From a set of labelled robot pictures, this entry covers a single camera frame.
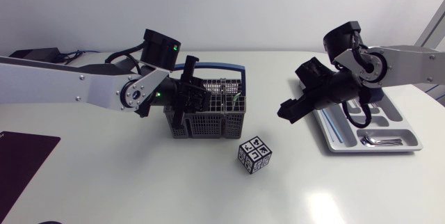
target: silver metal arm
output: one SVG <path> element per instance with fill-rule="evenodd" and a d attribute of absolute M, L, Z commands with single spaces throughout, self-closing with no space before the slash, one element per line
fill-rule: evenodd
<path fill-rule="evenodd" d="M 158 67 L 142 77 L 113 64 L 67 67 L 0 57 L 0 103 L 84 102 L 132 112 L 168 74 Z"/>
<path fill-rule="evenodd" d="M 350 49 L 335 61 L 362 78 L 369 88 L 415 83 L 445 84 L 445 53 L 415 46 L 372 47 L 362 50 L 362 58 L 372 64 L 368 73 L 357 63 Z"/>

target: blue basket handle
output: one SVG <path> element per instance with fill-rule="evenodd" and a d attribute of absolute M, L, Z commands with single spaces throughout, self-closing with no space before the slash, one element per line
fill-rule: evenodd
<path fill-rule="evenodd" d="M 173 71 L 183 70 L 185 63 L 176 64 Z M 238 71 L 241 73 L 241 95 L 245 96 L 245 68 L 242 65 L 235 65 L 229 63 L 196 63 L 195 68 L 211 68 L 211 69 L 221 69 L 221 70 L 231 70 Z"/>

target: blue cable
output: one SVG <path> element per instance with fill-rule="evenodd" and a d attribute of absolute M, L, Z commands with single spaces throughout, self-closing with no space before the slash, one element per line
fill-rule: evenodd
<path fill-rule="evenodd" d="M 329 115 L 326 113 L 325 109 L 321 109 L 321 112 L 323 112 L 323 114 L 325 115 L 326 120 L 329 122 L 329 125 L 331 126 L 331 129 L 334 130 L 334 133 L 337 136 L 337 138 L 339 139 L 339 142 L 343 143 L 343 139 L 342 139 L 339 131 L 335 127 L 335 125 L 334 125 L 333 121 L 331 120 L 331 118 L 329 117 Z"/>
<path fill-rule="evenodd" d="M 432 88 L 430 88 L 430 89 L 428 89 L 427 91 L 425 91 L 425 93 L 430 92 L 431 90 L 435 89 L 435 88 L 438 87 L 438 86 L 439 86 L 439 84 L 437 84 L 436 86 L 433 86 Z"/>
<path fill-rule="evenodd" d="M 442 97 L 445 97 L 445 94 L 444 95 L 440 95 L 436 100 L 438 100 L 438 99 L 440 99 Z"/>

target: black device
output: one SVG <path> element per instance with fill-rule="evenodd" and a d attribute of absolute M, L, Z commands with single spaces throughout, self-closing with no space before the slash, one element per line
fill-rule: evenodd
<path fill-rule="evenodd" d="M 0 132 L 0 223 L 59 141 L 55 136 Z"/>
<path fill-rule="evenodd" d="M 138 61 L 134 59 L 131 53 L 143 49 L 140 56 L 140 62 L 144 64 L 139 72 L 145 76 L 149 74 L 154 67 L 160 67 L 173 71 L 176 59 L 179 53 L 181 43 L 173 38 L 146 29 L 144 42 L 136 47 L 111 54 L 105 63 L 111 63 L 118 57 L 126 56 L 128 59 L 117 63 L 120 68 L 125 67 L 131 70 L 138 67 Z M 181 79 L 166 77 L 161 84 L 150 94 L 148 99 L 140 104 L 135 111 L 140 117 L 146 117 L 149 114 L 150 106 L 173 106 L 175 114 L 173 116 L 172 126 L 176 129 L 182 127 L 184 113 L 195 113 L 196 111 L 207 111 L 211 92 L 208 91 L 201 79 L 193 76 L 195 63 L 199 61 L 194 56 L 187 56 L 184 72 Z M 121 100 L 125 102 L 125 94 L 121 94 Z"/>
<path fill-rule="evenodd" d="M 51 63 L 59 55 L 57 47 L 41 48 L 41 49 L 23 49 L 17 50 L 9 57 L 22 58 L 30 61 L 42 61 Z"/>
<path fill-rule="evenodd" d="M 303 63 L 296 70 L 296 74 L 305 85 L 304 95 L 298 100 L 288 99 L 283 102 L 277 112 L 279 117 L 294 123 L 314 109 L 324 109 L 342 103 L 343 111 L 351 124 L 359 128 L 369 125 L 371 111 L 368 104 L 378 102 L 383 98 L 382 89 L 363 86 L 358 76 L 335 61 L 338 55 L 352 49 L 355 61 L 366 72 L 373 71 L 373 66 L 367 63 L 360 54 L 361 49 L 367 49 L 360 37 L 360 31 L 358 22 L 347 22 L 326 34 L 323 38 L 325 50 L 331 64 L 334 64 L 339 71 L 332 71 L 315 57 Z M 346 102 L 356 97 L 359 97 L 360 106 L 366 116 L 364 123 L 355 122 L 348 112 Z"/>

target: black cable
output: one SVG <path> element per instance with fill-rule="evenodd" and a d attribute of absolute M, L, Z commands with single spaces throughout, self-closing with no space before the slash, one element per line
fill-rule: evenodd
<path fill-rule="evenodd" d="M 340 63 L 335 63 L 334 66 L 338 71 L 343 69 L 343 66 Z"/>
<path fill-rule="evenodd" d="M 145 46 L 145 42 L 143 42 L 142 44 L 136 46 L 136 47 L 132 47 L 130 49 L 127 50 L 123 50 L 123 51 L 119 51 L 119 52 L 115 52 L 114 54 L 111 54 L 106 60 L 105 63 L 111 63 L 111 61 L 113 61 L 114 59 L 116 59 L 117 57 L 121 57 L 127 54 L 131 54 L 135 51 L 139 51 L 142 48 L 144 48 Z"/>
<path fill-rule="evenodd" d="M 359 46 L 360 46 L 362 49 L 369 49 L 369 47 L 366 46 L 365 44 L 359 44 Z"/>
<path fill-rule="evenodd" d="M 365 127 L 369 126 L 369 124 L 371 123 L 371 119 L 372 119 L 372 117 L 371 117 L 371 110 L 370 110 L 368 104 L 361 105 L 361 108 L 362 108 L 362 110 L 363 110 L 363 112 L 364 112 L 364 115 L 366 116 L 366 119 L 365 119 L 364 123 L 358 123 L 358 122 L 355 122 L 355 121 L 351 118 L 351 116 L 350 116 L 350 114 L 349 114 L 349 110 L 348 110 L 347 102 L 342 102 L 342 103 L 341 103 L 341 106 L 343 107 L 343 112 L 344 112 L 345 115 L 346 115 L 346 119 L 348 119 L 349 122 L 350 122 L 352 125 L 354 125 L 354 126 L 360 128 L 360 129 L 362 129 L 362 128 L 365 128 Z"/>
<path fill-rule="evenodd" d="M 78 57 L 82 56 L 82 54 L 83 54 L 83 52 L 77 52 L 73 57 L 71 57 L 71 58 L 67 58 L 67 59 L 66 59 L 67 62 L 65 63 L 65 65 L 70 64 L 72 61 L 74 61 L 74 60 L 77 59 Z"/>
<path fill-rule="evenodd" d="M 368 64 L 366 63 L 363 58 L 362 55 L 360 54 L 360 42 L 359 42 L 359 32 L 354 31 L 353 34 L 353 56 L 355 61 L 357 61 L 357 63 L 359 63 L 359 65 L 362 66 L 362 68 L 364 68 L 366 70 L 366 72 L 371 73 L 373 71 L 373 66 L 372 64 Z"/>
<path fill-rule="evenodd" d="M 136 66 L 136 70 L 138 71 L 138 74 L 142 75 L 142 72 L 140 71 L 139 62 L 131 55 L 131 54 L 125 54 L 127 58 L 129 58 L 131 61 L 133 61 L 133 64 Z"/>

